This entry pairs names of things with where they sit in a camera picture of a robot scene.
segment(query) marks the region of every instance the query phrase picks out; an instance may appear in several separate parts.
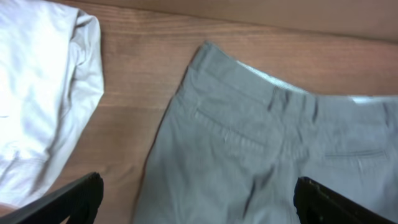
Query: wooden table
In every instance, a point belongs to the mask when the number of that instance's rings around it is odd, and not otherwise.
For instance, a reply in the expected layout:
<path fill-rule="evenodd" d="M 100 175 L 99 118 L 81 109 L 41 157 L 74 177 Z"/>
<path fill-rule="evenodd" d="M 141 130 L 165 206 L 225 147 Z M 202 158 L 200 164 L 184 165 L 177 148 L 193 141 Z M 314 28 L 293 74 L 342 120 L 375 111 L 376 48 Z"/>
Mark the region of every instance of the wooden table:
<path fill-rule="evenodd" d="M 56 181 L 105 182 L 96 223 L 129 223 L 167 104 L 204 40 L 266 73 L 325 94 L 398 94 L 398 45 L 274 27 L 58 1 L 101 24 L 105 94 Z"/>

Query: white garment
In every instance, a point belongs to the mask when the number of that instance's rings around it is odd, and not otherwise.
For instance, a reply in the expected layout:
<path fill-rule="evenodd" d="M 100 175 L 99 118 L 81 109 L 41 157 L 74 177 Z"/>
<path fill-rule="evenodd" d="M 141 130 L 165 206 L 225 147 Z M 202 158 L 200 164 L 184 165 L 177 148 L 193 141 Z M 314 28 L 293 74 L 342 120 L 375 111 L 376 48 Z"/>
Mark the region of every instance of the white garment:
<path fill-rule="evenodd" d="M 21 207 L 61 173 L 103 92 L 96 17 L 0 1 L 0 203 Z"/>

